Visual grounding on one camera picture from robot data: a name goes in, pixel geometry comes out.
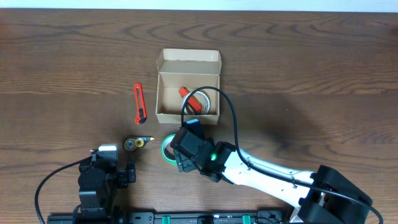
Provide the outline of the green tape roll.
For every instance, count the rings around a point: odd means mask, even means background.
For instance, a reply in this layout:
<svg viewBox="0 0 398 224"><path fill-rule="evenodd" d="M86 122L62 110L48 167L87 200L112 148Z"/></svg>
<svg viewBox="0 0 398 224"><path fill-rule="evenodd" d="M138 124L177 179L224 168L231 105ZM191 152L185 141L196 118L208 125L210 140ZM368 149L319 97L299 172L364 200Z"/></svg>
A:
<svg viewBox="0 0 398 224"><path fill-rule="evenodd" d="M177 161L176 161L174 152L173 152L172 148L170 147L170 143L172 142L174 137L175 137L175 134L171 134L171 135L167 136L166 138L164 138L164 140L162 141L162 144L161 144L161 148L160 148L162 157L164 158L164 160L166 162L168 162L172 166L177 165Z"/></svg>

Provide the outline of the white tape roll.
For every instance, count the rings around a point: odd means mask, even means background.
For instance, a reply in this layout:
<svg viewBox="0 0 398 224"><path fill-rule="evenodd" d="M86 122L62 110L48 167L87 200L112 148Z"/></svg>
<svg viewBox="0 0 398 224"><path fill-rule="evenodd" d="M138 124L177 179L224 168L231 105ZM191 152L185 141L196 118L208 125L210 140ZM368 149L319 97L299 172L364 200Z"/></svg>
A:
<svg viewBox="0 0 398 224"><path fill-rule="evenodd" d="M185 114L188 114L188 111L186 109L186 107L184 106L184 104L190 99L193 99L193 97L191 96L189 99L190 93L188 93L186 96L183 97L182 100L182 109L184 110ZM199 115L206 115L208 114L210 107L211 107L211 103L210 103L210 99L207 97L207 95L205 93L203 93L202 91L197 91L194 93L194 95L200 95L204 101L205 101L205 109L201 109L200 112L198 113Z"/></svg>

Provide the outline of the orange lighter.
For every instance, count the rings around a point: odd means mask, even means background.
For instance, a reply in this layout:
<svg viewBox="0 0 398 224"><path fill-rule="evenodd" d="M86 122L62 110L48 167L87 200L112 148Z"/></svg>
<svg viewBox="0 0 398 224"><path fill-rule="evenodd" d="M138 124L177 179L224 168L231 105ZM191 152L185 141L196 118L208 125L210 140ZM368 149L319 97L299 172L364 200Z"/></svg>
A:
<svg viewBox="0 0 398 224"><path fill-rule="evenodd" d="M183 98L183 101L187 99L187 96L190 93L190 91L185 87L181 87L178 90L178 92L180 96ZM187 101L188 101L187 105L194 111L195 114L201 113L203 106L194 96L191 96Z"/></svg>

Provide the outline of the orange utility knife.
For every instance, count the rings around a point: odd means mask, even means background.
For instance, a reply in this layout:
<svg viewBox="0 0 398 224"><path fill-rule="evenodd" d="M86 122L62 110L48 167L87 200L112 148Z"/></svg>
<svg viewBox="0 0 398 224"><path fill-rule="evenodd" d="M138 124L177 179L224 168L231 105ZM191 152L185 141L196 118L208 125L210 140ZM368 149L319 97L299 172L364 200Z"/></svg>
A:
<svg viewBox="0 0 398 224"><path fill-rule="evenodd" d="M144 95L141 83L134 84L134 94L136 97L136 107L137 107L136 124L140 125L145 123L147 120L146 105L144 101Z"/></svg>

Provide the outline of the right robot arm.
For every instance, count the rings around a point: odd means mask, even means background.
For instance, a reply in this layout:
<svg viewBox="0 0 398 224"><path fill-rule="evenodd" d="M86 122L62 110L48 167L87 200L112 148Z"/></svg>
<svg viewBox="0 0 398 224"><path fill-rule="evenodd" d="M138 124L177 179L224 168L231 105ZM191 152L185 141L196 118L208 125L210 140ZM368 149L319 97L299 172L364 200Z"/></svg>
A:
<svg viewBox="0 0 398 224"><path fill-rule="evenodd" d="M337 170L296 170L260 160L229 142L180 128L170 143L182 172L248 186L291 205L291 223L365 223L373 201Z"/></svg>

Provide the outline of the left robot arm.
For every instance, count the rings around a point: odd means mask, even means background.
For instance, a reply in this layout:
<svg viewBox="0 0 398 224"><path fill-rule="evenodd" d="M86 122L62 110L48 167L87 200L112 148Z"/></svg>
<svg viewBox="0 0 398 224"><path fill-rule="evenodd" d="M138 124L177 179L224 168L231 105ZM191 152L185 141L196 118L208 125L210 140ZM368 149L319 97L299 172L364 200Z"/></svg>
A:
<svg viewBox="0 0 398 224"><path fill-rule="evenodd" d="M72 223L129 223L129 215L115 204L119 189L136 181L133 161L118 169L118 151L94 149L91 157L79 165L80 204L72 215Z"/></svg>

